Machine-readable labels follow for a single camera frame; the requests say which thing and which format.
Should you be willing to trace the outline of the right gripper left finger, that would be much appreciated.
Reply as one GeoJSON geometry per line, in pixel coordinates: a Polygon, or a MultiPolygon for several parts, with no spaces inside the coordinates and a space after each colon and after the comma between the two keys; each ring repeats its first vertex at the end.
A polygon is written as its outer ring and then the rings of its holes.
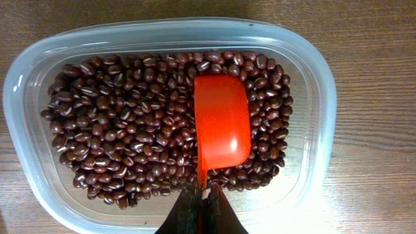
{"type": "Polygon", "coordinates": [[[202,210],[199,188],[184,188],[156,234],[198,234],[202,210]]]}

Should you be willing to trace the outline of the orange measuring scoop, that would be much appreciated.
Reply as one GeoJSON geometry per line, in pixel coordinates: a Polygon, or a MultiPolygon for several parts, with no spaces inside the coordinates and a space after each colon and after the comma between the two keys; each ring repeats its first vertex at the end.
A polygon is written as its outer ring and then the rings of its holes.
{"type": "Polygon", "coordinates": [[[209,170],[242,164],[251,150],[250,118],[244,85],[230,75],[194,80],[198,182],[207,186],[209,170]]]}

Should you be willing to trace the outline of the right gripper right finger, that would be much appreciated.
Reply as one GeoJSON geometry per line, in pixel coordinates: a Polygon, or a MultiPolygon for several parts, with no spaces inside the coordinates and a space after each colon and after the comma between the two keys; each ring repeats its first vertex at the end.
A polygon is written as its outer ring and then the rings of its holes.
{"type": "Polygon", "coordinates": [[[203,234],[248,234],[218,184],[203,200],[203,234]]]}

